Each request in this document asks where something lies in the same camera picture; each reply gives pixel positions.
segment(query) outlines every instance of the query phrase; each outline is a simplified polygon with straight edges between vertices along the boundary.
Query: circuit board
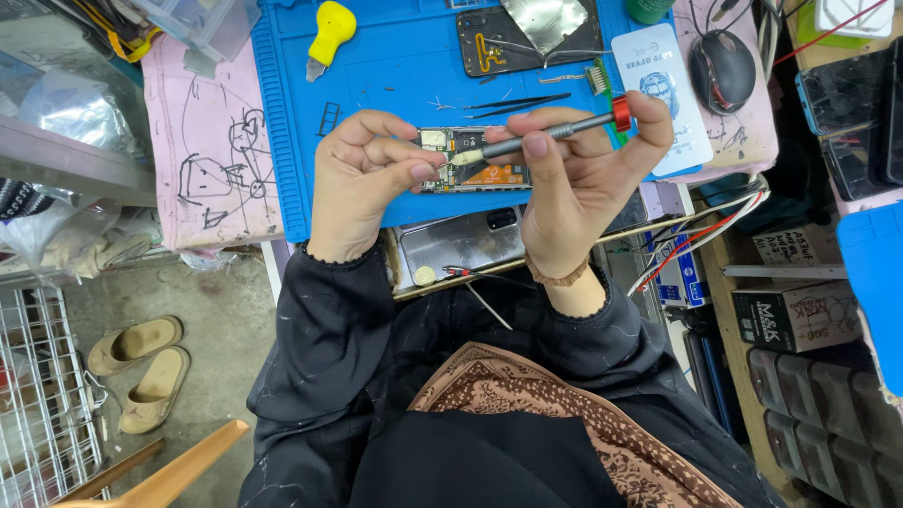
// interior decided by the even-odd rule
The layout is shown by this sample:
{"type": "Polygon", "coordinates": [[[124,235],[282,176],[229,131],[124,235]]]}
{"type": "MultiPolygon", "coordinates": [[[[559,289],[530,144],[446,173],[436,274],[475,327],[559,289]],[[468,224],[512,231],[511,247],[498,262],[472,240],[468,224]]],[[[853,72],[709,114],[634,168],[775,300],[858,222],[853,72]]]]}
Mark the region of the circuit board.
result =
{"type": "MultiPolygon", "coordinates": [[[[487,127],[421,128],[414,142],[426,150],[443,152],[451,159],[486,145],[487,127]]],[[[473,191],[518,191],[530,189],[533,181],[525,165],[490,165],[478,161],[468,165],[446,165],[439,169],[438,182],[424,182],[422,193],[463,193],[473,191]]]]}

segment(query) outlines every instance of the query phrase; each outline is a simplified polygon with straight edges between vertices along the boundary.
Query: green bottle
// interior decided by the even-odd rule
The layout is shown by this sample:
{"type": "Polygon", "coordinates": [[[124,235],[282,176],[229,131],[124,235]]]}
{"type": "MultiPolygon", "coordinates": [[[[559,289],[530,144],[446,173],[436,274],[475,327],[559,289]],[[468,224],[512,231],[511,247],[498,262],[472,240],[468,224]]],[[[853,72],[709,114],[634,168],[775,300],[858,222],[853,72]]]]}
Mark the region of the green bottle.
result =
{"type": "Polygon", "coordinates": [[[675,0],[627,0],[627,12],[637,23],[658,23],[674,2],[675,0]]]}

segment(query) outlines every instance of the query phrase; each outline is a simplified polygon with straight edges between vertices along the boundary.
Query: computer mouse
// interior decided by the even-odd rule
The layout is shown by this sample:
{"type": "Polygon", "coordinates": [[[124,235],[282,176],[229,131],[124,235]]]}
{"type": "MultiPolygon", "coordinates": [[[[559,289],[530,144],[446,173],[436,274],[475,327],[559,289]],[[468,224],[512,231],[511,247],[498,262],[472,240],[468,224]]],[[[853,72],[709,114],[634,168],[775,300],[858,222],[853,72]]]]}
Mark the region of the computer mouse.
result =
{"type": "Polygon", "coordinates": [[[703,104],[717,115],[742,108],[756,86],[756,62],[746,44],[726,30],[712,30],[693,42],[690,77],[703,104]]]}

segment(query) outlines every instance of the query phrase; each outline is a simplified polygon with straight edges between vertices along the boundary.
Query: beige slide sandal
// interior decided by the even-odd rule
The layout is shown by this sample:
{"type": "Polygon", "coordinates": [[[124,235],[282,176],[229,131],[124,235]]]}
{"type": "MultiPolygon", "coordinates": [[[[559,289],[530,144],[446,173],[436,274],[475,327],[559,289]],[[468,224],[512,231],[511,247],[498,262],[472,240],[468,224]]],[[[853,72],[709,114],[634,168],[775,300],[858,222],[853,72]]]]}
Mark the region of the beige slide sandal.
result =
{"type": "Polygon", "coordinates": [[[98,376],[112,376],[181,339],[182,322],[174,315],[163,315],[105,335],[91,348],[88,369],[98,376]]]}
{"type": "Polygon", "coordinates": [[[127,434],[144,434],[159,427],[169,416],[190,365],[191,357],[181,347],[160,351],[138,386],[128,392],[119,429],[127,434]]]}

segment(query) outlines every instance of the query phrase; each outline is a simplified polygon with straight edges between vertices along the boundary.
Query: wooden chair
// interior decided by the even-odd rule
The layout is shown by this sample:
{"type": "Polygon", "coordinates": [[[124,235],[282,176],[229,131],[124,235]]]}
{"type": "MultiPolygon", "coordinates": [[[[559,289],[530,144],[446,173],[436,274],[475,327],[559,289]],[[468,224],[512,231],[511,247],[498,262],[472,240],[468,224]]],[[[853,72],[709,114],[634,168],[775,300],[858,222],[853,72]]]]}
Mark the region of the wooden chair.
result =
{"type": "Polygon", "coordinates": [[[219,430],[205,437],[187,452],[176,457],[149,478],[122,496],[109,501],[88,499],[103,487],[143,462],[163,445],[158,439],[126,460],[110,467],[79,487],[54,508],[163,508],[169,506],[188,485],[213,465],[227,450],[250,430],[247,423],[233,419],[219,430]]]}

